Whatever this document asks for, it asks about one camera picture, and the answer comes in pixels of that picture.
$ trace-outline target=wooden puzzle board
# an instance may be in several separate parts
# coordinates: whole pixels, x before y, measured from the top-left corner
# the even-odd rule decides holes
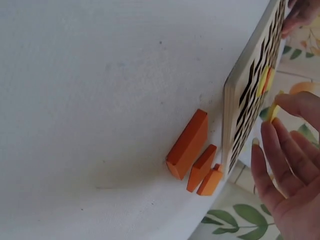
[[[222,161],[227,178],[256,121],[267,91],[257,94],[266,68],[275,68],[285,0],[271,0],[224,86]]]

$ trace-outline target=hand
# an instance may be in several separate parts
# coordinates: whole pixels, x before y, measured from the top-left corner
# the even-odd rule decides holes
[[[320,130],[320,98],[309,92],[281,94],[275,102]],[[300,133],[289,133],[276,118],[264,122],[265,156],[282,195],[267,173],[263,150],[252,145],[251,170],[259,197],[285,240],[320,239],[320,150]]]
[[[295,28],[312,23],[319,13],[320,0],[289,0],[288,7],[292,10],[283,23],[283,39]]]

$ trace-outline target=orange block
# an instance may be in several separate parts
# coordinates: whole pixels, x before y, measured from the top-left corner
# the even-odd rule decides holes
[[[186,189],[193,192],[196,187],[201,183],[205,176],[211,169],[211,164],[214,160],[217,147],[210,144],[204,153],[198,158],[191,168],[191,173],[188,180]]]
[[[177,179],[184,179],[208,138],[208,114],[198,109],[166,158],[166,165]]]
[[[218,186],[223,176],[223,173],[218,170],[219,167],[220,165],[216,164],[214,168],[211,169],[209,173],[205,176],[198,191],[196,191],[198,195],[211,196],[214,193],[216,187]]]

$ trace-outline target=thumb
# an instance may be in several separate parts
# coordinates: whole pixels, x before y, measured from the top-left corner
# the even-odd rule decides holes
[[[318,96],[307,91],[280,94],[275,97],[275,103],[289,114],[302,117],[320,131],[320,98]]]

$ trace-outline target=white tabletop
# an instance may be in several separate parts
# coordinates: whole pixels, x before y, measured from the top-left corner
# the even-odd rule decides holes
[[[221,149],[223,85],[268,2],[2,0],[0,239],[188,238],[215,195],[166,154],[197,108]]]

